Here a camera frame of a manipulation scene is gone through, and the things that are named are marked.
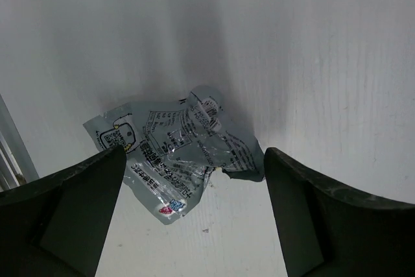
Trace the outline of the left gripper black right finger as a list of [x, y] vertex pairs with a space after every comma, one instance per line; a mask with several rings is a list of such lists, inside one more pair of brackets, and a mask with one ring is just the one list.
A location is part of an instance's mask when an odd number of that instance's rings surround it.
[[277, 148], [265, 177], [289, 276], [413, 276], [414, 205], [310, 169]]

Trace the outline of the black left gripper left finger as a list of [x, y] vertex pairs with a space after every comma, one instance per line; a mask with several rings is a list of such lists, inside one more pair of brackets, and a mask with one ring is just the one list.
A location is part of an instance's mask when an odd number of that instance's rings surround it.
[[118, 145], [1, 192], [1, 275], [94, 276], [125, 168]]

